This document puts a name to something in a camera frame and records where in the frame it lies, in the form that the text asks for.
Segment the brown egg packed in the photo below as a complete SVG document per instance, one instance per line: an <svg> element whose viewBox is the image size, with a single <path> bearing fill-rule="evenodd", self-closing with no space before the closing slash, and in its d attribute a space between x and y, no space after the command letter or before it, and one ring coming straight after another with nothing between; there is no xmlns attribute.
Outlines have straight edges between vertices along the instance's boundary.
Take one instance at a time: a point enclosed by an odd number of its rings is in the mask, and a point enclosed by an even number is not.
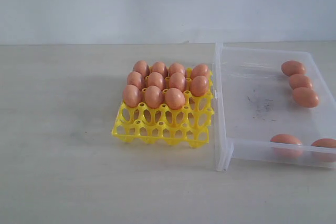
<svg viewBox="0 0 336 224"><path fill-rule="evenodd" d="M208 65L202 63L193 68L190 78L194 79L197 76L204 76L207 79L209 79L210 75L211 75L211 71Z"/></svg>
<svg viewBox="0 0 336 224"><path fill-rule="evenodd" d="M185 67L178 63L175 62L169 66L169 76L172 76L174 73L181 73L184 77L186 77L186 69Z"/></svg>
<svg viewBox="0 0 336 224"><path fill-rule="evenodd" d="M151 68L151 72L157 72L160 73L163 78L166 78L168 76L168 69L165 65L165 63L158 61L156 63L153 64L152 68Z"/></svg>
<svg viewBox="0 0 336 224"><path fill-rule="evenodd" d="M133 71L140 73L144 78L150 74L149 65L144 60L136 62L133 66Z"/></svg>

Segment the brown egg back row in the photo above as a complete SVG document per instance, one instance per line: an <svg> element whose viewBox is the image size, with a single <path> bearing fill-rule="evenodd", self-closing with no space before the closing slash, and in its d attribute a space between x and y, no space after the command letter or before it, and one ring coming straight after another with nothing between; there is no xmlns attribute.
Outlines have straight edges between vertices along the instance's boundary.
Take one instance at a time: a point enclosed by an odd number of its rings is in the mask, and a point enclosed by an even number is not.
<svg viewBox="0 0 336 224"><path fill-rule="evenodd" d="M201 97L208 91L208 87L208 79L205 76L197 76L190 84L190 91L193 96Z"/></svg>

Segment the yellow plastic egg tray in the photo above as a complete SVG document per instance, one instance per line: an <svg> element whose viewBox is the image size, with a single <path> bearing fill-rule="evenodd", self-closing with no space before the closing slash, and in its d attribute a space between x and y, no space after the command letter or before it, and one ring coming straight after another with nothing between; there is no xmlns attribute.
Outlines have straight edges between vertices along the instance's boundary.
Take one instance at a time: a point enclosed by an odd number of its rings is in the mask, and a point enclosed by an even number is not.
<svg viewBox="0 0 336 224"><path fill-rule="evenodd" d="M208 91L201 97L195 97L190 91L190 78L193 68L186 68L186 90L183 92L185 104L179 110L172 110L165 103L165 94L169 89L168 76L165 88L162 90L163 103L156 109L147 106L144 93L147 88L148 76L144 78L145 88L141 90L142 101L131 108L122 102L112 129L112 135L120 140L131 143L141 140L147 144L154 144L163 140L168 145L178 145L187 142L190 147L198 148L209 141L208 129L212 124L214 109L212 107L213 93L212 72L208 79Z"/></svg>

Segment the brown egg second row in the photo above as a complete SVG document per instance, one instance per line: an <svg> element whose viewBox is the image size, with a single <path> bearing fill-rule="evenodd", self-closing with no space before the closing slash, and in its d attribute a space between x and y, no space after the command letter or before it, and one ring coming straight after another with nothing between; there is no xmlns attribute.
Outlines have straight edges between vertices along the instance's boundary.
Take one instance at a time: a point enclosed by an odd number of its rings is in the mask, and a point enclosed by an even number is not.
<svg viewBox="0 0 336 224"><path fill-rule="evenodd" d="M270 141L273 143L302 145L302 142L297 137L290 134L277 134Z"/></svg>

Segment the clear plastic bin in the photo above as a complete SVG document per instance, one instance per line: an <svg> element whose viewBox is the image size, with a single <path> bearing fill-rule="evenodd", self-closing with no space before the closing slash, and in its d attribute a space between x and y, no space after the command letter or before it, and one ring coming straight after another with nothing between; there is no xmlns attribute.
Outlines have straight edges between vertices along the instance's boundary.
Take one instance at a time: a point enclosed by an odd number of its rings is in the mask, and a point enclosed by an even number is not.
<svg viewBox="0 0 336 224"><path fill-rule="evenodd" d="M320 103L303 108L291 96L281 64L302 62ZM232 158L335 168L335 149L314 147L335 138L335 100L307 52L226 47L217 44L213 64L216 169ZM277 134L302 145L273 143Z"/></svg>

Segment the brown egg under gripper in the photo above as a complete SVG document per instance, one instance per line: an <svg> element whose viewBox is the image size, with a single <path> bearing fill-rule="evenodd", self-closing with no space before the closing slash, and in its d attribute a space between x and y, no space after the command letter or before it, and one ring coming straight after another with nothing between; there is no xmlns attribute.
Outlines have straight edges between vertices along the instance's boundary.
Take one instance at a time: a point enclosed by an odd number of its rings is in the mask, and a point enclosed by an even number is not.
<svg viewBox="0 0 336 224"><path fill-rule="evenodd" d="M299 87L292 90L293 100L305 108L315 108L319 105L318 94L310 88Z"/></svg>

